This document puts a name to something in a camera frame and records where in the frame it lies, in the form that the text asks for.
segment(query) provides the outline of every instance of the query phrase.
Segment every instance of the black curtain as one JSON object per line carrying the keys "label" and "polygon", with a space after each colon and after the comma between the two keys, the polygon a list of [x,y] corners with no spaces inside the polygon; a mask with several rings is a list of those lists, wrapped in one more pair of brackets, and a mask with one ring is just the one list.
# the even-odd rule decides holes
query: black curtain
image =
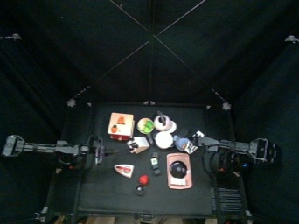
{"label": "black curtain", "polygon": [[[0,37],[22,40],[0,40],[0,144],[10,134],[54,143],[70,98],[228,101],[237,140],[281,148],[279,166],[247,174],[249,209],[297,222],[299,49],[284,42],[297,11],[292,0],[2,2]],[[29,156],[0,168],[0,217],[24,217],[41,209],[52,165]]]}
{"label": "black curtain", "polygon": [[[16,33],[0,8],[0,36]],[[66,102],[18,40],[0,40],[0,147],[9,135],[54,144]],[[33,217],[42,210],[52,163],[40,155],[0,157],[0,222]]]}
{"label": "black curtain", "polygon": [[277,165],[253,166],[247,199],[253,214],[299,222],[299,45],[289,43],[235,102],[237,140],[267,138],[279,146]]}

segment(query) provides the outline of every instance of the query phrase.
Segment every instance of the small black object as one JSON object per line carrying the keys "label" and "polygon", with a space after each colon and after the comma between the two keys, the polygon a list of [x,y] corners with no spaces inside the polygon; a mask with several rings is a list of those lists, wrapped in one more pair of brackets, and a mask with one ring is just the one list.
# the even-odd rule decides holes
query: small black object
{"label": "small black object", "polygon": [[135,193],[136,193],[137,195],[144,194],[144,193],[145,193],[145,187],[144,187],[143,185],[139,184],[139,185],[135,187]]}
{"label": "small black object", "polygon": [[137,149],[139,145],[136,143],[133,143],[132,147]]}
{"label": "small black object", "polygon": [[145,136],[147,136],[149,144],[155,145],[155,140],[153,140],[153,137],[152,137],[152,133],[145,134]]}
{"label": "small black object", "polygon": [[180,137],[189,137],[191,132],[189,132],[187,129],[180,129],[177,135],[179,135]]}
{"label": "small black object", "polygon": [[164,114],[161,111],[157,111],[157,115],[160,116],[159,117],[159,122],[163,124],[163,126],[165,125],[165,119],[164,119]]}
{"label": "small black object", "polygon": [[159,152],[153,152],[153,154],[152,154],[152,158],[159,158]]}
{"label": "small black object", "polygon": [[153,170],[153,175],[155,176],[160,175],[160,173],[161,173],[160,169]]}
{"label": "small black object", "polygon": [[153,170],[159,169],[159,164],[152,164]]}

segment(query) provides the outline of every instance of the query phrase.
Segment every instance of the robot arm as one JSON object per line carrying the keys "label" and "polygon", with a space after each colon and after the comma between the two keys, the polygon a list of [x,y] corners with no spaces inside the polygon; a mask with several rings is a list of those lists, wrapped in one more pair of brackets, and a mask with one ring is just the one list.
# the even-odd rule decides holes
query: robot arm
{"label": "robot arm", "polygon": [[276,161],[276,144],[263,138],[240,143],[199,137],[196,142],[208,152],[208,167],[215,174],[244,170],[249,163],[271,165]]}
{"label": "robot arm", "polygon": [[20,136],[9,136],[5,140],[2,156],[17,157],[24,151],[53,153],[58,164],[76,170],[85,167],[86,157],[93,157],[96,165],[100,165],[107,154],[107,148],[97,136],[90,136],[86,144],[69,144],[61,140],[56,144],[26,143]]}
{"label": "robot arm", "polygon": [[268,142],[264,138],[259,138],[249,143],[232,142],[228,140],[215,140],[209,137],[200,137],[197,140],[199,146],[205,146],[208,151],[219,152],[220,149],[227,149],[235,154],[247,155],[255,164],[272,164],[276,158],[276,144]]}

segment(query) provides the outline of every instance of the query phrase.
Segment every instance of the black tabletop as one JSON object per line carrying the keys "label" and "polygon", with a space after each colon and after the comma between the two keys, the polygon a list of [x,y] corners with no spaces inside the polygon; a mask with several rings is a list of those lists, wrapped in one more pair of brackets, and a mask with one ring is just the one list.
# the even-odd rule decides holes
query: black tabletop
{"label": "black tabletop", "polygon": [[[175,121],[177,129],[188,130],[193,134],[200,130],[205,136],[216,139],[231,139],[233,132],[229,123],[229,114],[220,107],[183,107],[177,105],[144,106],[124,104],[94,103],[90,106],[80,105],[69,112],[62,132],[64,140],[81,143],[88,140],[89,134],[103,137],[104,145],[117,151],[104,157],[103,163],[88,170],[82,177],[78,206],[80,212],[105,214],[157,214],[209,216],[211,207],[211,178],[203,170],[201,155],[204,151],[196,150],[191,155],[189,189],[175,190],[167,182],[167,154],[179,150],[172,147],[167,150],[151,146],[139,154],[128,151],[127,141],[109,138],[108,122],[112,112],[132,114],[135,122],[148,117],[155,119],[157,110],[163,111]],[[144,135],[136,130],[135,137]],[[155,176],[151,157],[159,153],[159,167],[161,174]],[[115,165],[129,164],[135,166],[133,175],[127,178],[119,175]],[[149,176],[149,183],[144,186],[144,194],[135,193],[135,187],[141,175]]]}

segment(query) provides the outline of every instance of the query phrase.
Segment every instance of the white object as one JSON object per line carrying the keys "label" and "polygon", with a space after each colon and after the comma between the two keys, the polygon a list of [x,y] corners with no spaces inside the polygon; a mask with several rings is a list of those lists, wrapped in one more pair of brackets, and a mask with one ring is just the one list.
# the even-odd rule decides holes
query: white object
{"label": "white object", "polygon": [[153,127],[159,130],[159,131],[163,131],[163,130],[168,130],[171,127],[172,127],[172,123],[171,123],[171,119],[168,117],[168,115],[163,115],[164,117],[164,124],[161,122],[161,117],[157,116],[155,119],[153,119]]}
{"label": "white object", "polygon": [[116,140],[128,140],[133,135],[135,116],[111,113],[107,133]]}
{"label": "white object", "polygon": [[299,42],[299,39],[293,35],[289,35],[284,41],[295,43],[295,41]]}
{"label": "white object", "polygon": [[193,137],[204,137],[204,134],[197,130],[192,136]]}
{"label": "white object", "polygon": [[157,147],[163,150],[168,149],[173,145],[173,136],[167,131],[159,132],[153,140]]}
{"label": "white object", "polygon": [[173,185],[173,186],[187,186],[185,178],[171,177],[171,185]]}
{"label": "white object", "polygon": [[116,172],[125,176],[127,178],[132,177],[135,167],[131,164],[117,164],[115,165]]}
{"label": "white object", "polygon": [[224,110],[231,110],[231,104],[225,101],[223,104],[221,104],[221,108]]}
{"label": "white object", "polygon": [[74,101],[73,99],[69,99],[69,100],[66,101],[66,103],[68,103],[68,106],[69,106],[69,107],[73,107],[73,106],[76,105],[76,101]]}
{"label": "white object", "polygon": [[127,146],[131,149],[129,152],[137,154],[139,152],[149,148],[149,143],[143,136],[135,136],[133,140],[129,140],[127,142]]}
{"label": "white object", "polygon": [[175,123],[175,121],[171,121],[171,123],[172,123],[172,125],[171,125],[171,128],[167,130],[167,132],[172,134],[176,130],[176,123]]}
{"label": "white object", "polygon": [[157,159],[156,159],[156,157],[151,158],[151,164],[152,165],[157,165]]}
{"label": "white object", "polygon": [[192,154],[196,150],[197,150],[197,146],[195,146],[193,144],[192,144],[192,142],[189,141],[188,143],[187,143],[187,146],[185,146],[185,148],[184,148],[184,150],[188,152],[188,154]]}

